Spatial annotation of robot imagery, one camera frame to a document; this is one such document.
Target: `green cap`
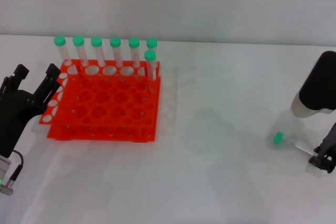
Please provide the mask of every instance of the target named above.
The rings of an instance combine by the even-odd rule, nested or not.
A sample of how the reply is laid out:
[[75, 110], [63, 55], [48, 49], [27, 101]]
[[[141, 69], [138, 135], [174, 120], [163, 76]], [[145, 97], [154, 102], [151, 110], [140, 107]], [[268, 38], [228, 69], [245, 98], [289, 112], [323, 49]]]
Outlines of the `green cap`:
[[156, 59], [155, 52], [153, 50], [147, 50], [145, 52], [145, 59], [146, 61], [155, 61]]
[[110, 39], [110, 45], [111, 47], [120, 47], [121, 46], [121, 40], [119, 37], [113, 37]]
[[84, 45], [84, 38], [83, 36], [76, 36], [72, 39], [72, 42], [74, 43], [76, 47], [80, 47]]
[[65, 41], [65, 37], [64, 36], [56, 36], [54, 38], [54, 43], [56, 46], [61, 47], [64, 46], [66, 41]]
[[276, 145], [281, 144], [283, 137], [284, 137], [284, 134], [282, 132], [278, 132], [274, 137], [274, 140], [273, 140], [274, 144]]
[[155, 38], [149, 38], [147, 39], [147, 47], [148, 48], [155, 48], [157, 47], [158, 40]]
[[91, 45], [93, 47], [101, 47], [101, 45], [103, 45], [103, 41], [100, 37], [93, 37], [91, 38]]
[[130, 38], [128, 41], [130, 48], [137, 48], [140, 46], [140, 41], [138, 38]]

